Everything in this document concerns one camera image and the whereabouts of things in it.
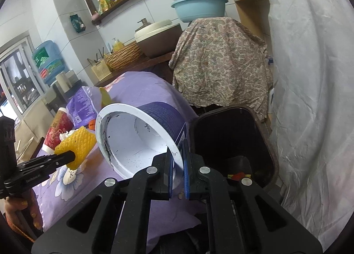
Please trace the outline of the left hand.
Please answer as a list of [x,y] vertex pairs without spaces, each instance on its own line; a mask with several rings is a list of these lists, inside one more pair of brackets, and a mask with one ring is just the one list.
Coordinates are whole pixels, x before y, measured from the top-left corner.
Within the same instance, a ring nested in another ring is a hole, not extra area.
[[[30,189],[26,192],[25,198],[7,197],[4,202],[5,219],[8,226],[17,234],[28,238],[30,241],[36,240],[35,234],[42,232],[43,219],[37,202],[35,192]],[[19,218],[22,212],[28,212],[30,218],[23,222]]]

